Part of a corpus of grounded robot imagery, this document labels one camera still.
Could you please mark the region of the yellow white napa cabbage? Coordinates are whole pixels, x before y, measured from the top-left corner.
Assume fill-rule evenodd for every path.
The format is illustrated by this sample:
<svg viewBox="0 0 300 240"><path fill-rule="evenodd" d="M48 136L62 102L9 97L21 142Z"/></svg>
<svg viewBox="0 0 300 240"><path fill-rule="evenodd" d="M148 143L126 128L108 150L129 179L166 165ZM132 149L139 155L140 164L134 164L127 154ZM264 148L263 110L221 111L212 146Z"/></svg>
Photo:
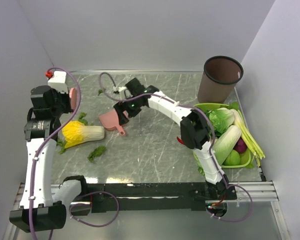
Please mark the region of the yellow white napa cabbage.
<svg viewBox="0 0 300 240"><path fill-rule="evenodd" d="M65 149L86 142L99 141L105 137L105 129L103 126L84 125L77 120L70 121L61 131L65 140Z"/></svg>

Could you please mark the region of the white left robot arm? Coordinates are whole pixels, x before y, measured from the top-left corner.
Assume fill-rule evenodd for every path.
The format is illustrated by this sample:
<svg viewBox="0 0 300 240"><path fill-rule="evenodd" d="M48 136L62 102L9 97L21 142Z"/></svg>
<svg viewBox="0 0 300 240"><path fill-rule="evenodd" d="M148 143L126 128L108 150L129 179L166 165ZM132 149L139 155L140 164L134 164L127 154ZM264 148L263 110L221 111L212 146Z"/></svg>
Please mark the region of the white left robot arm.
<svg viewBox="0 0 300 240"><path fill-rule="evenodd" d="M61 229L66 223L71 202L85 200L89 188L82 175L67 177L52 193L51 175L62 114L75 115L81 103L77 88L58 91L48 85L31 90L32 107L27 113L24 134L27 147L27 170L24 191L17 210L9 221L26 233Z"/></svg>

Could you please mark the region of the pink plastic dustpan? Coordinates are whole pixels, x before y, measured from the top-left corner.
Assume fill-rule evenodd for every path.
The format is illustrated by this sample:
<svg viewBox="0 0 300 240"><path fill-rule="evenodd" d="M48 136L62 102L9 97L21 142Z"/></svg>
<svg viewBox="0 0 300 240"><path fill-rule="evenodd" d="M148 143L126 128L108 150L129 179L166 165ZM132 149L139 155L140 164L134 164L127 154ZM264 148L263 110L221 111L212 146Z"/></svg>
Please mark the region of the pink plastic dustpan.
<svg viewBox="0 0 300 240"><path fill-rule="evenodd" d="M117 130L121 136L126 135L124 128L119 124L119 117L115 110L111 110L105 114L101 114L98 116L98 118L106 130Z"/></svg>

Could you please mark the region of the pink hand brush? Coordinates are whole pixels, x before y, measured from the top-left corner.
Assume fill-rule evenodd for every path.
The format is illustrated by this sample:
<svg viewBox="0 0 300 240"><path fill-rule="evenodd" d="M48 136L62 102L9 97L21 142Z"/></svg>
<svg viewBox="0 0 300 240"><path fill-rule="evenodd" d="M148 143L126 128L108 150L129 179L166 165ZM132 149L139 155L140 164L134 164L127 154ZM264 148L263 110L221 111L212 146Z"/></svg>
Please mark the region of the pink hand brush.
<svg viewBox="0 0 300 240"><path fill-rule="evenodd" d="M71 111L75 112L77 108L77 102L78 102L78 90L75 87L69 90L69 98L70 98Z"/></svg>

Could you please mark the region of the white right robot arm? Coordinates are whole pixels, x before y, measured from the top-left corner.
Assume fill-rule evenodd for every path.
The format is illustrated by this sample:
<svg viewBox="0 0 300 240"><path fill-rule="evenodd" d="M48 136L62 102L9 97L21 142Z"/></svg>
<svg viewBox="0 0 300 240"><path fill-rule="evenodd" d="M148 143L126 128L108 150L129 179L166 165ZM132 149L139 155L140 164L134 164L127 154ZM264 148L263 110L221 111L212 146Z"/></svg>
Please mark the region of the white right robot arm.
<svg viewBox="0 0 300 240"><path fill-rule="evenodd" d="M142 107L157 110L177 123L181 142L193 150L203 169L210 199L225 197L229 181L215 157L215 140L210 136L211 127L202 110L179 104L158 88L152 85L145 87L137 78L130 80L125 86L114 86L113 92L122 97L113 106L120 125L138 115Z"/></svg>

